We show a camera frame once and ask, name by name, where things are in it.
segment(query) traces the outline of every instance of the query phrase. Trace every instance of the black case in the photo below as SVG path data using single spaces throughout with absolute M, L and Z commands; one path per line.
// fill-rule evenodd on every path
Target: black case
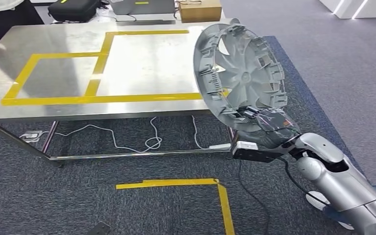
M 87 22 L 100 6 L 100 0 L 58 0 L 48 7 L 48 13 L 60 22 Z

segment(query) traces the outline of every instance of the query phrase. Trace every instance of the white cable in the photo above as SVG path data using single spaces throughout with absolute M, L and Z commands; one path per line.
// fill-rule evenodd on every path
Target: white cable
M 195 140 L 195 143 L 197 144 L 197 146 L 200 148 L 200 149 L 207 149 L 207 148 L 203 148 L 200 146 L 200 144 L 198 143 L 197 141 L 197 134 L 198 134 L 198 130 L 197 130 L 197 125 L 195 124 L 195 118 L 193 115 L 191 115 L 192 117 L 192 123 L 194 124 L 194 128 L 195 128 L 195 134 L 194 134 L 194 140 Z
M 68 134 L 62 134 L 62 133 L 57 133 L 57 132 L 55 132 L 54 134 L 57 134 L 57 135 L 65 136 L 65 137 L 66 137 L 66 136 L 69 136 L 69 135 L 71 135 L 71 134 L 73 134 L 73 133 L 76 133 L 76 132 L 79 132 L 79 131 L 81 131 L 81 130 L 84 130 L 84 129 L 86 129 L 87 127 L 92 126 L 92 127 L 97 128 L 97 129 L 110 131 L 110 132 L 112 133 L 112 138 L 113 138 L 113 143 L 114 143 L 114 145 L 115 145 L 115 148 L 127 149 L 127 150 L 131 150 L 131 151 L 134 151 L 134 152 L 137 152 L 137 153 L 144 153 L 144 152 L 146 152 L 146 151 L 148 151 L 148 150 L 150 150 L 150 149 L 158 149 L 159 147 L 161 147 L 162 138 L 161 138 L 161 137 L 158 137 L 158 130 L 156 129 L 156 126 L 153 124 L 153 120 L 155 120 L 155 119 L 156 119 L 156 117 L 154 117 L 154 118 L 152 118 L 152 119 L 150 120 L 150 124 L 152 125 L 153 129 L 155 130 L 155 137 L 149 138 L 149 139 L 147 139 L 147 140 L 145 141 L 145 146 L 147 147 L 147 149 L 144 150 L 144 151 L 137 151 L 137 150 L 132 149 L 132 148 L 128 148 L 128 147 L 120 147 L 120 146 L 118 146 L 118 145 L 116 144 L 115 132 L 114 132 L 113 130 L 111 130 L 111 129 L 107 129 L 107 128 L 103 128 L 103 127 L 99 127 L 99 126 L 92 125 L 92 124 L 86 125 L 86 126 L 80 128 L 80 129 L 77 129 L 77 130 L 75 130 L 75 131 L 72 131 L 72 132 L 70 132 L 70 133 L 68 133 Z M 44 131 L 43 133 L 41 133 L 40 136 L 38 136 L 37 138 L 33 139 L 32 141 L 38 139 L 38 138 L 41 137 L 43 134 L 47 134 L 47 133 L 49 133 L 49 132 L 48 132 L 48 131 Z M 154 145 L 152 145 L 152 146 L 149 146 L 149 145 L 148 145 L 148 142 L 149 142 L 150 140 L 156 140 L 157 143 L 154 144 Z

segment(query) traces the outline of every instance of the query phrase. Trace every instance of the stainless steel table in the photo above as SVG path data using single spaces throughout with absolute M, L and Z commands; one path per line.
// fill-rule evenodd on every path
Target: stainless steel table
M 208 113 L 196 86 L 192 56 L 197 37 L 210 24 L 13 27 L 0 41 L 0 123 L 54 123 L 42 150 L 1 126 L 0 134 L 57 166 L 70 159 L 229 151 L 46 154 L 60 120 Z M 232 130 L 229 133 L 235 138 Z

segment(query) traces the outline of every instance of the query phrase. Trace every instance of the black cable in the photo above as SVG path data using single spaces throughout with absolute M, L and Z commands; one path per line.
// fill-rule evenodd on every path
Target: black cable
M 243 160 L 240 160 L 240 164 L 238 166 L 238 174 L 237 174 L 237 177 L 238 177 L 238 181 L 240 182 L 240 185 L 243 187 L 243 189 L 251 196 L 253 197 L 260 205 L 261 207 L 263 207 L 263 210 L 264 210 L 264 213 L 266 214 L 266 224 L 264 226 L 264 235 L 267 235 L 268 232 L 269 232 L 269 224 L 270 224 L 270 213 L 269 213 L 269 209 L 256 197 L 254 196 L 243 184 L 243 182 L 241 181 L 241 166 L 242 166 L 242 163 L 243 163 Z
M 174 12 L 174 18 L 175 18 L 175 19 L 177 19 L 177 18 L 176 18 L 176 13 L 177 13 L 178 11 L 179 11 L 179 9 L 175 10 L 175 12 Z
M 190 5 L 191 3 L 189 3 L 189 2 L 195 2 L 194 4 L 201 4 L 202 3 L 202 1 L 200 1 L 200 0 L 187 0 L 187 1 L 176 1 L 176 2 L 179 3 L 179 4 L 182 4 L 182 5 Z
M 279 159 L 280 161 L 284 162 L 284 169 L 286 171 L 286 174 L 287 176 L 289 177 L 289 179 L 300 189 L 302 190 L 305 194 L 309 195 L 310 197 L 312 197 L 313 199 L 315 199 L 316 201 L 324 204 L 325 206 L 329 206 L 329 204 L 327 204 L 326 202 L 320 200 L 319 198 L 313 196 L 312 194 L 309 193 L 309 191 L 307 191 L 306 189 L 304 189 L 300 184 L 298 184 L 298 182 L 296 182 L 296 180 L 293 178 L 293 176 L 290 174 L 289 172 L 289 163 L 282 157 L 276 157 L 276 159 Z
M 132 15 L 130 15 L 130 14 L 126 14 L 126 15 L 132 17 L 133 19 L 135 19 L 133 22 L 135 22 L 135 21 L 138 20 L 138 19 L 136 19 L 136 17 L 134 17 L 134 16 L 132 16 Z

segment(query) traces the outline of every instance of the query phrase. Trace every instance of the yellow tape on floor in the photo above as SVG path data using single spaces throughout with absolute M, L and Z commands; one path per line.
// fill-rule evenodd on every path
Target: yellow tape on floor
M 233 220 L 231 219 L 230 203 L 227 190 L 218 179 L 169 179 L 169 180 L 144 180 L 142 183 L 116 185 L 116 189 L 149 188 L 163 186 L 187 186 L 187 185 L 217 185 L 220 198 L 221 211 L 224 220 L 226 235 L 235 235 Z

